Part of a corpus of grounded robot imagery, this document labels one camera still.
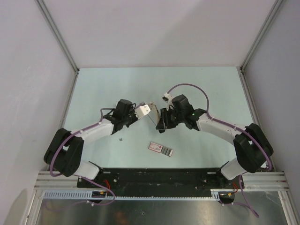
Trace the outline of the white stapler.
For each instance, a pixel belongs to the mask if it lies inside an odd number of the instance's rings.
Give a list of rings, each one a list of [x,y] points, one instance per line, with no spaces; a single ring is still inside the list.
[[[156,106],[156,104],[154,102],[150,102],[148,104],[149,108],[150,108],[150,113],[148,114],[148,117],[150,118],[150,120],[153,122],[153,124],[155,126],[158,125],[159,121],[160,121],[160,112]]]

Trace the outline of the red white staple box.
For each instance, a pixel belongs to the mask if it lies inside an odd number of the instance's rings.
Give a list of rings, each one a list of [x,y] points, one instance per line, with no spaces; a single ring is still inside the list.
[[[165,156],[171,157],[173,155],[173,149],[168,148],[164,145],[155,143],[155,142],[150,142],[148,149],[160,154],[163,154]]]

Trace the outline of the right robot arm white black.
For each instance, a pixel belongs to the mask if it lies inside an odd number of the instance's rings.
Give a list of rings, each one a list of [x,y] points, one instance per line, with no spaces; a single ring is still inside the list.
[[[274,153],[257,124],[239,127],[215,119],[204,109],[194,109],[185,95],[172,97],[165,93],[162,99],[167,106],[160,110],[156,126],[160,133],[184,124],[188,129],[212,134],[234,146],[236,158],[224,164],[216,176],[216,182],[221,188],[229,187],[239,175],[255,173],[264,163],[269,162]]]

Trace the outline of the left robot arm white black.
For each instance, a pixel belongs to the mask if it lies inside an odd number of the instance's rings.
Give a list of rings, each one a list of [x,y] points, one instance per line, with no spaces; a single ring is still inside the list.
[[[83,150],[91,142],[115,134],[139,120],[137,110],[144,104],[135,104],[121,99],[115,108],[102,108],[98,122],[77,131],[60,128],[56,131],[45,155],[44,162],[49,165],[53,177],[78,176],[97,188],[104,178],[100,167],[83,159]]]

